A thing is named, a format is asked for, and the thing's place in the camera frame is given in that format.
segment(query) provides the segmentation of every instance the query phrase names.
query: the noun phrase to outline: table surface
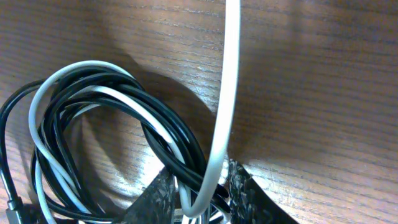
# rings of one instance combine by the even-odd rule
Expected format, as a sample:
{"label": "table surface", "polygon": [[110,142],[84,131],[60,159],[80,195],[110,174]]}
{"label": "table surface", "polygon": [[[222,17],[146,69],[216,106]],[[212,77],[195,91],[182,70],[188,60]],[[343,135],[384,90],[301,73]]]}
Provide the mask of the table surface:
{"label": "table surface", "polygon": [[[223,0],[2,1],[0,104],[70,63],[105,60],[177,111],[208,154],[224,7]],[[398,1],[248,0],[241,25],[229,157],[300,223],[396,223]],[[27,178],[31,99],[12,112],[6,145],[18,193],[37,203]],[[91,111],[67,135],[107,210],[129,206],[162,168],[139,123],[117,111]],[[0,199],[6,222],[3,189]]]}

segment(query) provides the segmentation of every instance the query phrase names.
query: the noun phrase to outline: coiled cable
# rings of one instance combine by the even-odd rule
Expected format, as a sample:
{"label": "coiled cable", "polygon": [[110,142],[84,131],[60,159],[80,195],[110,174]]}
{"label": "coiled cable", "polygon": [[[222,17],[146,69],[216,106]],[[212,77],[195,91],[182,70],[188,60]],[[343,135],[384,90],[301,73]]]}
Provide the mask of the coiled cable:
{"label": "coiled cable", "polygon": [[[95,204],[82,184],[62,134],[74,117],[99,105],[117,108],[141,121],[149,145],[165,166],[173,171],[180,189],[186,185],[195,195],[203,182],[205,158],[187,125],[167,105],[146,93],[132,76],[120,72],[122,70],[113,65],[107,65],[109,64],[99,61],[69,65],[68,69],[60,70],[63,72],[61,75],[56,73],[46,81],[23,86],[9,98],[1,110],[1,124],[5,124],[5,115],[9,114],[17,101],[40,87],[29,110],[29,127],[37,146],[32,156],[31,175],[40,206],[49,223],[55,221],[50,210],[66,217],[93,223],[111,223],[113,220]],[[31,118],[36,117],[37,105],[46,88],[54,83],[56,86],[51,101],[37,128],[33,122],[35,119]],[[42,187],[42,172],[55,195],[65,206],[46,196]],[[211,203],[217,209],[228,213],[229,207],[223,200],[227,196],[227,191],[218,186]]]}

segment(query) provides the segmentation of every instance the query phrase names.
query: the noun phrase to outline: black plug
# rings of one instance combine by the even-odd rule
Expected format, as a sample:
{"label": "black plug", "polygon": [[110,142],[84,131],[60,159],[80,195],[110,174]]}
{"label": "black plug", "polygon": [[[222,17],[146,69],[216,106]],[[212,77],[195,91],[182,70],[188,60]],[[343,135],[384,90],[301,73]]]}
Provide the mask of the black plug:
{"label": "black plug", "polygon": [[30,206],[24,206],[22,199],[18,197],[16,200],[7,202],[6,210],[7,219],[10,224],[31,224],[37,221],[37,214]]}

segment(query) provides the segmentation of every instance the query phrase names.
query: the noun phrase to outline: black cable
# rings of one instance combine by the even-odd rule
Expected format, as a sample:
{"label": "black cable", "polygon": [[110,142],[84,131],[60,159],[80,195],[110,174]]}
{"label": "black cable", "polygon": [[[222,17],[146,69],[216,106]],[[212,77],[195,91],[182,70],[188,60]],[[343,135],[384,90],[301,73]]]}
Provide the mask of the black cable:
{"label": "black cable", "polygon": [[[42,83],[43,80],[39,80],[23,86],[10,96],[0,110],[1,175],[10,200],[17,200],[18,195],[12,182],[6,159],[5,127],[7,117],[21,98],[38,89]],[[84,93],[76,95],[76,93],[83,88],[92,85],[107,86],[116,91],[120,91],[145,108],[170,133],[181,151],[185,164],[175,158],[169,145],[148,121],[125,103],[102,93]],[[63,136],[64,130],[70,124],[73,117],[79,113],[81,109],[92,104],[115,108],[138,119],[142,124],[142,129],[149,146],[155,152],[156,156],[172,171],[178,180],[192,189],[192,197],[195,198],[203,182],[203,176],[206,171],[206,160],[198,141],[188,126],[170,107],[145,92],[143,87],[135,79],[129,78],[109,68],[89,66],[76,68],[68,72],[65,78],[58,81],[52,93],[51,101],[45,110],[43,123],[38,130],[42,141],[48,144],[47,147],[51,154],[68,172],[73,183],[76,185],[76,189],[80,195],[79,200],[92,214],[80,212],[76,208],[55,178],[55,174],[49,162],[44,158],[41,152],[35,148],[32,155],[30,172],[35,192],[37,190],[34,181],[34,171],[36,164],[39,162],[40,166],[43,168],[42,172],[49,186],[54,191],[55,196],[64,204],[64,206],[60,205],[48,197],[48,195],[45,195],[51,210],[69,218],[86,220],[88,222],[110,222],[113,220],[112,217],[105,214],[95,203],[90,192],[85,187]],[[230,212],[230,208],[223,200],[223,198],[228,196],[226,189],[218,185],[211,200],[211,204],[217,209],[228,213]]]}

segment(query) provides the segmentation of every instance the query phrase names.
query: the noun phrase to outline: tangled cables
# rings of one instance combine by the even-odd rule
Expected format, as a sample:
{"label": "tangled cables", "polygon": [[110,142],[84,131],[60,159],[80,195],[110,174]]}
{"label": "tangled cables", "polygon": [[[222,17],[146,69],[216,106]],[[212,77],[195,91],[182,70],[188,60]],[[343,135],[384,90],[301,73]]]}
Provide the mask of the tangled cables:
{"label": "tangled cables", "polygon": [[[55,88],[50,103],[40,125],[37,125],[37,107],[52,85]],[[215,190],[211,186],[202,186],[207,164],[199,143],[187,125],[171,108],[145,92],[127,71],[101,61],[74,63],[46,80],[27,84],[17,90],[1,108],[1,171],[10,200],[17,200],[18,195],[6,160],[6,120],[15,104],[34,90],[37,93],[29,110],[29,130],[36,145],[31,176],[48,223],[55,223],[51,210],[90,223],[112,223],[114,220],[114,217],[105,214],[84,186],[63,135],[73,118],[97,106],[121,110],[141,122],[149,146],[177,178],[185,214],[196,217],[208,208],[209,202],[198,196],[201,190],[214,192],[210,194],[212,206],[224,214],[229,213],[229,206],[224,201],[228,192],[220,185]],[[64,206],[44,192],[42,173]],[[202,206],[191,207],[191,199]]]}

